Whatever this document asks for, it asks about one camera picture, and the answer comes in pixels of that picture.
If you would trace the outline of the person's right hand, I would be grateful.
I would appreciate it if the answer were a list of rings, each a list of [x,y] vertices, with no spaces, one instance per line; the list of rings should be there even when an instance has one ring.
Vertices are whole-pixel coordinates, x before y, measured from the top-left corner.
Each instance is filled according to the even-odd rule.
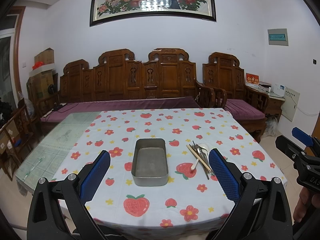
[[[320,207],[320,195],[311,194],[306,187],[303,187],[299,194],[299,200],[293,213],[293,219],[299,223],[306,215],[307,208],[314,206],[319,209]]]

